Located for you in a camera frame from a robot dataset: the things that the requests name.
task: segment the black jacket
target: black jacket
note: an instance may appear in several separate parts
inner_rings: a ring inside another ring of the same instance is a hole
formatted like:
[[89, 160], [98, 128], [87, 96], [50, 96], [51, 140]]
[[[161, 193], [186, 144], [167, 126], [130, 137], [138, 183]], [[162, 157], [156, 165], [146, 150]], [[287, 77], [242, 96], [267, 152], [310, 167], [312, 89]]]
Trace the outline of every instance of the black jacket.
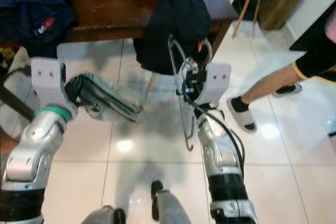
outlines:
[[[188, 56], [198, 41], [206, 38], [211, 25], [203, 0], [158, 0], [143, 39], [135, 39], [137, 61], [142, 68], [161, 74], [173, 74], [168, 51], [170, 34]], [[179, 70], [180, 55], [175, 54]]]

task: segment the table leg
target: table leg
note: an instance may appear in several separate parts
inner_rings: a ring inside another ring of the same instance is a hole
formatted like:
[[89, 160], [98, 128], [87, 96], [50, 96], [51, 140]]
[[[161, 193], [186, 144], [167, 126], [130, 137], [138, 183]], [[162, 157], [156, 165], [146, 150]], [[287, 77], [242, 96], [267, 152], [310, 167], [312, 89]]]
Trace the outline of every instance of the table leg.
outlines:
[[218, 33], [216, 34], [214, 40], [210, 41], [211, 46], [212, 46], [213, 56], [216, 54], [216, 52], [217, 52], [220, 44], [222, 43], [230, 25], [231, 25], [231, 21], [222, 22], [221, 27], [220, 27]]
[[33, 119], [34, 111], [4, 86], [1, 87], [1, 100], [29, 121]]

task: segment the wooden table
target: wooden table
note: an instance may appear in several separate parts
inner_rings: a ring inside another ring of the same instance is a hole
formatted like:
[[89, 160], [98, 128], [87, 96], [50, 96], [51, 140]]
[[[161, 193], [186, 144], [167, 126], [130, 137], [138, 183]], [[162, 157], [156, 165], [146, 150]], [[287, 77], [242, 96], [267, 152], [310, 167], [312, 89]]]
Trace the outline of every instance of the wooden table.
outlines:
[[[157, 0], [67, 0], [78, 17], [67, 42], [143, 37]], [[209, 39], [215, 52], [237, 18], [229, 0], [204, 0], [212, 19]]]

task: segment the black sock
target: black sock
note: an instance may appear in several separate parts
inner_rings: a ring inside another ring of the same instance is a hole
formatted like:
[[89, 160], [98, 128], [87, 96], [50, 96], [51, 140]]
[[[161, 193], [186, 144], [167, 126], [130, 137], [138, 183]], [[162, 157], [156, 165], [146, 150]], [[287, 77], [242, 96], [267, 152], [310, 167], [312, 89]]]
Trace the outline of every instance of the black sock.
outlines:
[[292, 86], [284, 86], [281, 89], [278, 89], [276, 92], [278, 94], [285, 94], [285, 93], [289, 93], [295, 90], [295, 85]]
[[244, 112], [248, 110], [249, 104], [245, 104], [242, 102], [242, 97], [237, 97], [231, 100], [231, 104], [233, 109], [236, 112]]

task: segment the glossy floor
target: glossy floor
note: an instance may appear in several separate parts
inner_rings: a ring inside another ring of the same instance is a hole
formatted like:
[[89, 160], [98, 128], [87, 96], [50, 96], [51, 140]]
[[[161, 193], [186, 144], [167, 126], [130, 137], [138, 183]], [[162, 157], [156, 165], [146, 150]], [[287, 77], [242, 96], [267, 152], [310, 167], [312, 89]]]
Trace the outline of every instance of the glossy floor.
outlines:
[[[285, 30], [264, 34], [243, 22], [234, 40], [232, 32], [231, 27], [214, 59], [232, 66], [220, 107], [245, 144], [245, 183], [260, 223], [336, 223], [336, 139], [327, 137], [336, 117], [336, 85], [311, 79], [300, 94], [264, 97], [250, 107], [258, 131], [241, 131], [226, 99], [301, 53], [287, 50]], [[63, 44], [58, 52], [68, 78], [96, 72], [143, 97], [151, 73], [136, 62], [132, 40]], [[7, 86], [36, 108], [32, 89], [23, 88], [29, 80], [15, 78]], [[5, 105], [0, 120], [16, 136], [27, 123]], [[81, 109], [52, 165], [43, 207], [46, 223], [81, 223], [107, 204], [122, 207], [127, 223], [154, 223], [150, 185], [156, 179], [180, 200], [192, 223], [213, 223], [201, 146], [197, 137], [191, 143], [194, 150], [189, 152], [172, 77], [157, 77], [138, 125], [96, 121]]]

